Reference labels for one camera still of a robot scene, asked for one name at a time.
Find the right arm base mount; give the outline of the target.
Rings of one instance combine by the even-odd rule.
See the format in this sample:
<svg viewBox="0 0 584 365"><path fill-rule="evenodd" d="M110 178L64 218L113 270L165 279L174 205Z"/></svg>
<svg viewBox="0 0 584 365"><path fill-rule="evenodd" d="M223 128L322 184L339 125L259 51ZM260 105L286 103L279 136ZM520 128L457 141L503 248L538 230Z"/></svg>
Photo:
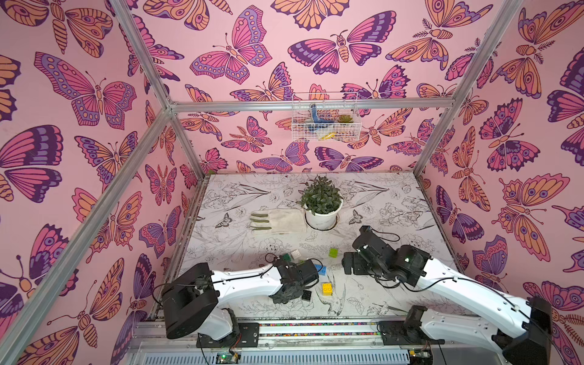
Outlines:
<svg viewBox="0 0 584 365"><path fill-rule="evenodd" d="M377 323L383 344L400 346L444 345L443 339L430 339L418 327L407 327L404 321L381 321Z"/></svg>

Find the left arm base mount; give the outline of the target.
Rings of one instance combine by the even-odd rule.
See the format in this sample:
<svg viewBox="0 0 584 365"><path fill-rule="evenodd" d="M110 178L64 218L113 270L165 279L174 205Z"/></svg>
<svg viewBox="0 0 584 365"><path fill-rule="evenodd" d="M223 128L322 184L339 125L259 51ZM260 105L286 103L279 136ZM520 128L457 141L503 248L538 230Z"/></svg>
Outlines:
<svg viewBox="0 0 584 365"><path fill-rule="evenodd" d="M220 340L214 340L208 335L200 335L196 347L203 349L257 348L259 328L258 322L239 323L232 333Z"/></svg>

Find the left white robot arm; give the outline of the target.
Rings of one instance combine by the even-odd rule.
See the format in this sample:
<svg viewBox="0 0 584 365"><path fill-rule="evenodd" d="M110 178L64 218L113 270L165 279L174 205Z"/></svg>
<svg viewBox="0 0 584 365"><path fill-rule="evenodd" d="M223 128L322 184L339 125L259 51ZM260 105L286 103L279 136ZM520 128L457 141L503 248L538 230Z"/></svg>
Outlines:
<svg viewBox="0 0 584 365"><path fill-rule="evenodd" d="M253 297L287 304L318 280L319 270L310 260L296 264L278 257L266 268L238 272L214 271L208 263L198 263L162 286L166 337L181 339L194 332L218 342L237 337L237 318L226 305Z"/></svg>

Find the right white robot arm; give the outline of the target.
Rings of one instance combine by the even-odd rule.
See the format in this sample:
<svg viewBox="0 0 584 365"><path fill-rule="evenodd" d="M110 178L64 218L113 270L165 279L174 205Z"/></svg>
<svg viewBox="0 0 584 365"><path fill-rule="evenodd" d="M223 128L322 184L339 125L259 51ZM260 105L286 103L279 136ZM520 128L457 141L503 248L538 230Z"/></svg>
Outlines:
<svg viewBox="0 0 584 365"><path fill-rule="evenodd" d="M551 305L540 297L524 299L488 287L443 264L415 246L395 249L370 226L360 228L345 253L348 275L364 275L385 289L438 294L472 313L456 316L412 307L405 327L426 338L453 341L493 351L510 364L548 364L551 360Z"/></svg>

